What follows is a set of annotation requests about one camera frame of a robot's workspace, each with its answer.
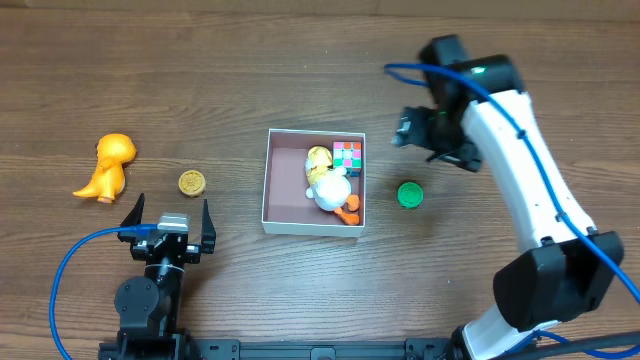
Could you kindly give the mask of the orange toy dinosaur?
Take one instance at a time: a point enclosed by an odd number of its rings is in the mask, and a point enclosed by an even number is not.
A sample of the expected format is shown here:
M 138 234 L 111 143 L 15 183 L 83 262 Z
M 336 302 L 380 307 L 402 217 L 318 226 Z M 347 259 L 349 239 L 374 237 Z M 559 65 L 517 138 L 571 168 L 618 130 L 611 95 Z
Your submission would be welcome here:
M 131 138 L 114 133 L 103 136 L 96 145 L 97 164 L 89 183 L 73 193 L 76 197 L 96 198 L 111 204 L 126 185 L 124 165 L 134 160 L 137 149 Z

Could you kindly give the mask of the white box pink interior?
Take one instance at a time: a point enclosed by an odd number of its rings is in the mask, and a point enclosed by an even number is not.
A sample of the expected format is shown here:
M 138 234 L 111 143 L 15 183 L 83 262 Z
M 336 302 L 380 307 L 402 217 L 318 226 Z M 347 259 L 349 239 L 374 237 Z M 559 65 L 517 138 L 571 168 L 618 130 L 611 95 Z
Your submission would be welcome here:
M 262 199 L 262 225 L 267 234 L 308 235 L 358 238 L 366 224 L 366 170 L 350 177 L 352 192 L 359 197 L 357 225 L 346 225 L 333 212 L 326 212 L 306 197 L 309 183 L 304 163 L 308 151 L 318 145 L 328 149 L 335 142 L 359 142 L 366 154 L 363 133 L 271 129 L 267 152 Z

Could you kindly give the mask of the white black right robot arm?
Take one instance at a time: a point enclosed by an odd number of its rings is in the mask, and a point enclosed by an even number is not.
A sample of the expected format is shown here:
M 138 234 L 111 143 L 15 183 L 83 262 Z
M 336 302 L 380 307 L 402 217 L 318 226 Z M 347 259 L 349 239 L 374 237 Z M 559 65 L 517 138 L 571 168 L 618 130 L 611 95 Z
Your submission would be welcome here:
M 395 135 L 475 172 L 487 164 L 511 214 L 518 257 L 493 279 L 494 305 L 454 331 L 449 359 L 530 355 L 551 328 L 596 310 L 623 279 L 624 247 L 575 200 L 539 131 L 509 57 L 471 58 L 455 35 L 432 39 L 416 67 L 433 108 L 408 108 Z

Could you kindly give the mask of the white plush duck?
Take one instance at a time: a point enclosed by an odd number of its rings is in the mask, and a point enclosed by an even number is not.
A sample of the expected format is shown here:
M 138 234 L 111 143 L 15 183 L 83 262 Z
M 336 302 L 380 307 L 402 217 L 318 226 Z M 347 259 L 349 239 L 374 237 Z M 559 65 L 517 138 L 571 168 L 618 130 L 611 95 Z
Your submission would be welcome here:
M 324 211 L 336 214 L 346 225 L 360 223 L 360 197 L 352 192 L 347 169 L 334 166 L 332 153 L 323 146 L 314 146 L 305 160 L 309 187 L 305 196 L 313 199 Z

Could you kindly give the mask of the multicoloured puzzle cube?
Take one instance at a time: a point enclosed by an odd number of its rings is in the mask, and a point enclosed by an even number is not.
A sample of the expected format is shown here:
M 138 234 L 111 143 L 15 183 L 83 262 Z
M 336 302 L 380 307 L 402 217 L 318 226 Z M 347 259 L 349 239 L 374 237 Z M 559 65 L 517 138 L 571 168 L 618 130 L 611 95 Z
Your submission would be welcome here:
M 363 167 L 361 142 L 336 141 L 333 143 L 333 166 L 344 167 L 346 175 L 359 177 Z

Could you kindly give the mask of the yellow round disc toy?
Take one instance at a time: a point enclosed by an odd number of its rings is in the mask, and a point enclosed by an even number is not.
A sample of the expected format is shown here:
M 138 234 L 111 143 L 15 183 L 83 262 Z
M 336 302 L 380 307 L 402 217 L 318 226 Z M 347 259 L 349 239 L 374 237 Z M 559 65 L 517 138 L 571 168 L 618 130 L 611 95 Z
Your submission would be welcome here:
M 206 189 L 206 179 L 197 170 L 187 170 L 178 179 L 179 190 L 188 197 L 198 197 Z

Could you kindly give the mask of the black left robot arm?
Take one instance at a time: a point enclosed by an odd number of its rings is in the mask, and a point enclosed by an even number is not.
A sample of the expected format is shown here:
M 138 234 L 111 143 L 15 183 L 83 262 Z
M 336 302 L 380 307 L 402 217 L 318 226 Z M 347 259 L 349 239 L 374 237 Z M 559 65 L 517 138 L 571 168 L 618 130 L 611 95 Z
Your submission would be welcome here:
M 201 240 L 191 244 L 187 215 L 165 213 L 156 224 L 143 224 L 144 202 L 141 195 L 117 233 L 129 244 L 132 258 L 145 263 L 144 274 L 127 279 L 116 291 L 120 329 L 114 343 L 99 345 L 98 358 L 202 360 L 200 346 L 178 327 L 178 318 L 185 266 L 214 252 L 216 230 L 208 204 L 202 209 Z

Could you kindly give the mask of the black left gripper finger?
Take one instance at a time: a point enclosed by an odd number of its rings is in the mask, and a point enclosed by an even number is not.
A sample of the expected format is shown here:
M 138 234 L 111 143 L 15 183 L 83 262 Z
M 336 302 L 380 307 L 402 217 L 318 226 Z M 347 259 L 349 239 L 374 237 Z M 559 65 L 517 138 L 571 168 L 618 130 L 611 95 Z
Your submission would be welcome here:
M 208 200 L 205 199 L 202 210 L 201 251 L 206 254 L 213 254 L 216 238 L 217 234 L 209 213 Z
M 134 227 L 141 224 L 144 210 L 145 195 L 141 193 L 129 214 L 121 222 L 121 227 Z

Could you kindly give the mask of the green round disc toy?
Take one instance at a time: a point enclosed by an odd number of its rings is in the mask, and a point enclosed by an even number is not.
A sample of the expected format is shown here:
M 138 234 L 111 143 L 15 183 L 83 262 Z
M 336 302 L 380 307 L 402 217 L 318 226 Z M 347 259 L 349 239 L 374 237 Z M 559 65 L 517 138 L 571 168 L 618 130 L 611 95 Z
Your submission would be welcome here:
M 406 209 L 417 208 L 424 200 L 424 191 L 415 182 L 404 182 L 397 189 L 397 200 Z

